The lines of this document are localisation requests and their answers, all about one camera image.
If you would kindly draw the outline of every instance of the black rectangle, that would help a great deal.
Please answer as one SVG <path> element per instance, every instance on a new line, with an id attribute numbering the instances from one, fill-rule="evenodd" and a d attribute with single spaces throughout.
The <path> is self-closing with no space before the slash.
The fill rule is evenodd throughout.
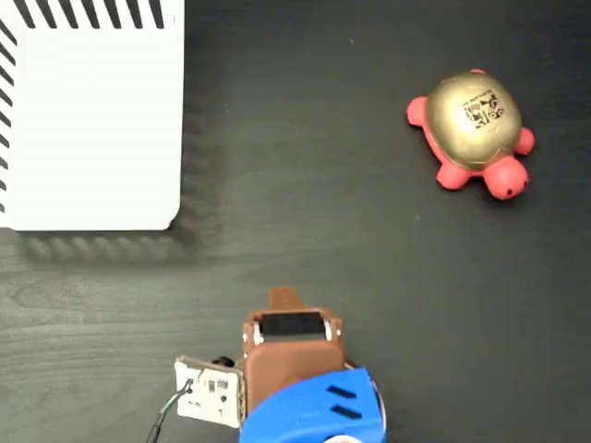
<path id="1" fill-rule="evenodd" d="M 260 332 L 265 337 L 326 334 L 324 320 L 320 312 L 265 314 L 262 316 L 259 326 Z"/>
<path id="2" fill-rule="evenodd" d="M 362 417 L 362 415 L 357 411 L 352 411 L 351 409 L 344 408 L 343 406 L 339 406 L 338 404 L 332 406 L 331 411 L 333 411 L 334 413 L 338 413 L 343 417 L 350 418 L 351 420 L 358 420 Z"/>

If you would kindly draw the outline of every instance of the wooden table surface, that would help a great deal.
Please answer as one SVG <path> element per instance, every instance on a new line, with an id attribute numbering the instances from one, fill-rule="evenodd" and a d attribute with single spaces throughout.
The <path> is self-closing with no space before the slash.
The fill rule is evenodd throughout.
<path id="1" fill-rule="evenodd" d="M 588 443 L 588 2 L 187 3 L 170 232 L 0 233 L 0 440 L 144 441 L 175 357 L 237 355 L 285 284 L 345 318 L 389 441 Z M 537 134 L 515 201 L 442 191 L 404 119 L 472 67 Z M 236 436 L 171 414 L 161 441 Z"/>

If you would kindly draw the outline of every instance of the black cable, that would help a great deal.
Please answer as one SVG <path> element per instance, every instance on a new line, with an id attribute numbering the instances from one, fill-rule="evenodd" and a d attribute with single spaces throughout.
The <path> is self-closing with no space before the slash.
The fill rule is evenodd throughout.
<path id="1" fill-rule="evenodd" d="M 160 431 L 163 428 L 164 418 L 166 418 L 166 414 L 170 410 L 170 408 L 185 394 L 190 394 L 192 392 L 191 385 L 193 384 L 193 379 L 190 378 L 185 383 L 185 386 L 178 390 L 173 394 L 173 396 L 168 399 L 166 404 L 158 413 L 158 418 L 156 418 L 156 423 L 151 427 L 150 433 L 148 434 L 148 439 L 146 443 L 156 443 L 158 441 L 158 437 L 160 436 Z"/>

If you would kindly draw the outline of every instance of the toy turtle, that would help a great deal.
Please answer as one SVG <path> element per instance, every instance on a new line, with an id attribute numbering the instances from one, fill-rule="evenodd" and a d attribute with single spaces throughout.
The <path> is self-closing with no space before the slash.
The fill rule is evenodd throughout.
<path id="1" fill-rule="evenodd" d="M 428 97 L 412 100 L 406 117 L 423 128 L 441 162 L 437 181 L 444 188 L 460 189 L 471 177 L 483 177 L 495 198 L 508 199 L 527 187 L 527 170 L 513 154 L 529 154 L 534 134 L 522 126 L 511 94 L 485 71 L 443 80 Z"/>

